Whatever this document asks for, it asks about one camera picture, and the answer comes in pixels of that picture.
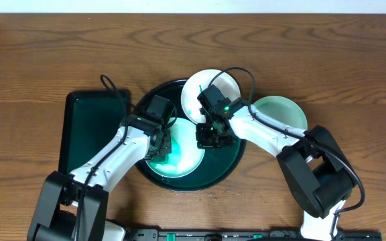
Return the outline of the green sponge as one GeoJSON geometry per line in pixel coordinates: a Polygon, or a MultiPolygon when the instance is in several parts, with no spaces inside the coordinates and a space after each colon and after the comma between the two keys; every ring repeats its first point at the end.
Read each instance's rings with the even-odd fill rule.
{"type": "Polygon", "coordinates": [[[164,165],[175,165],[180,161],[182,156],[180,144],[175,140],[175,138],[171,138],[171,153],[165,154],[159,158],[159,163],[164,165]]]}

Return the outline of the mint plate bottom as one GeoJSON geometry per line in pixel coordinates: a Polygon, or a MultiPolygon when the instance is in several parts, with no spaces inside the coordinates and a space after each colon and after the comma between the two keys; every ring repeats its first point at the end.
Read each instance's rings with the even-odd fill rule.
{"type": "Polygon", "coordinates": [[[159,163],[160,157],[146,161],[151,170],[163,177],[179,178],[193,172],[203,160],[205,150],[197,147],[196,125],[184,118],[177,118],[174,125],[169,128],[171,138],[180,144],[181,158],[175,165],[159,163]]]}

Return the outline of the mint plate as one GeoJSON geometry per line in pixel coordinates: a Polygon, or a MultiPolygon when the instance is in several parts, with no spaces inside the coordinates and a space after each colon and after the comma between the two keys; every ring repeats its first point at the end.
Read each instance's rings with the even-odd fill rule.
{"type": "Polygon", "coordinates": [[[253,103],[263,114],[289,126],[307,129],[308,122],[303,110],[292,100],[283,96],[266,96],[253,103]]]}
{"type": "Polygon", "coordinates": [[[184,118],[177,118],[174,125],[169,128],[171,138],[180,144],[181,158],[175,165],[159,163],[160,157],[146,161],[151,170],[163,177],[179,178],[193,172],[203,160],[205,150],[197,147],[196,125],[184,118]]]}

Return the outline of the white plate top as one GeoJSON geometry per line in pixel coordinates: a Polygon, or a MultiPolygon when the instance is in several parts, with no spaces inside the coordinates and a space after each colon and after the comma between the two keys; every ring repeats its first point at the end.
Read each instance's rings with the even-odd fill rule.
{"type": "MultiPolygon", "coordinates": [[[[211,80],[220,73],[220,70],[202,70],[187,80],[181,93],[181,105],[184,114],[195,124],[205,123],[206,118],[200,113],[202,105],[199,103],[198,95],[208,87],[211,80]]],[[[241,97],[241,91],[236,80],[227,73],[222,73],[213,84],[222,92],[223,96],[230,100],[241,97]]]]}

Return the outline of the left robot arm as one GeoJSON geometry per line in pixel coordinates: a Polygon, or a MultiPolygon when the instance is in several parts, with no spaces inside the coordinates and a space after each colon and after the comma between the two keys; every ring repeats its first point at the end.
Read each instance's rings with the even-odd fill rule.
{"type": "Polygon", "coordinates": [[[132,114],[91,160],[45,179],[28,240],[122,240],[125,229],[107,220],[109,194],[143,159],[171,151],[169,114],[132,114]]]}

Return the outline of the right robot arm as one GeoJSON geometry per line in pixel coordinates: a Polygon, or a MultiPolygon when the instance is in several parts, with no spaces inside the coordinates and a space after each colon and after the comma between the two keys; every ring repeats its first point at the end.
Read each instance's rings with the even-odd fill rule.
{"type": "Polygon", "coordinates": [[[242,98],[198,97],[205,122],[197,126],[198,146],[217,148],[235,138],[252,142],[276,157],[285,181],[304,210],[301,235],[335,240],[341,213],[354,187],[362,187],[330,132],[321,126],[299,129],[262,113],[242,98]]]}

